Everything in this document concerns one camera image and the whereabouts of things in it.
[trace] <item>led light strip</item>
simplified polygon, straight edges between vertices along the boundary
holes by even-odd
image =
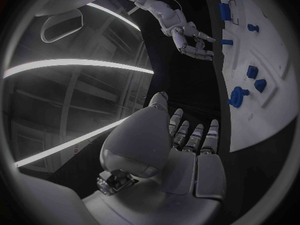
[[[110,67],[110,68],[119,68],[119,69],[128,69],[139,72],[144,72],[148,74],[153,74],[153,71],[129,66],[114,62],[108,61],[97,61],[97,60],[87,60],[87,59],[51,59],[51,60],[42,60],[42,61],[33,61],[29,63],[24,63],[19,66],[12,67],[4,72],[3,78],[7,78],[11,75],[29,70],[29,69],[37,69],[43,67],[50,66],[60,66],[60,65],[90,65],[90,66],[100,66],[100,67]]]
[[[135,24],[132,23],[131,21],[127,20],[126,18],[120,16],[119,14],[116,14],[115,12],[108,10],[108,9],[105,8],[105,7],[96,5],[96,4],[94,4],[94,3],[89,3],[89,4],[87,4],[87,5],[88,5],[88,6],[91,6],[91,7],[93,7],[93,8],[96,8],[96,9],[100,9],[100,10],[102,10],[102,11],[104,11],[104,12],[107,12],[107,13],[109,13],[109,14],[111,14],[111,15],[117,17],[118,19],[123,20],[124,22],[128,23],[129,25],[133,26],[135,29],[141,31],[137,25],[135,25]]]
[[[59,152],[59,151],[61,151],[63,149],[69,148],[69,147],[71,147],[71,146],[73,146],[73,145],[75,145],[77,143],[80,143],[80,142],[82,142],[84,140],[87,140],[87,139],[89,139],[89,138],[91,138],[93,136],[100,135],[101,133],[103,133],[103,132],[105,132],[105,131],[107,131],[109,129],[112,129],[112,128],[116,127],[116,126],[118,126],[119,124],[121,124],[122,122],[124,122],[124,120],[126,120],[127,118],[128,117],[126,117],[126,118],[124,118],[122,120],[116,121],[116,122],[114,122],[114,123],[112,123],[110,125],[107,125],[105,127],[102,127],[102,128],[100,128],[100,129],[98,129],[96,131],[92,131],[92,132],[90,132],[90,133],[88,133],[86,135],[80,136],[80,137],[75,138],[75,139],[73,139],[71,141],[68,141],[68,142],[63,143],[61,145],[58,145],[56,147],[53,147],[53,148],[48,149],[46,151],[43,151],[43,152],[41,152],[39,154],[36,154],[36,155],[31,156],[31,157],[25,158],[25,159],[23,159],[21,161],[17,161],[17,162],[14,163],[14,165],[15,165],[16,168],[18,168],[18,167],[24,166],[26,164],[30,164],[32,162],[35,162],[35,161],[37,161],[39,159],[43,159],[43,158],[45,158],[45,157],[47,157],[47,156],[49,156],[51,154],[55,154],[55,153],[57,153],[57,152]]]

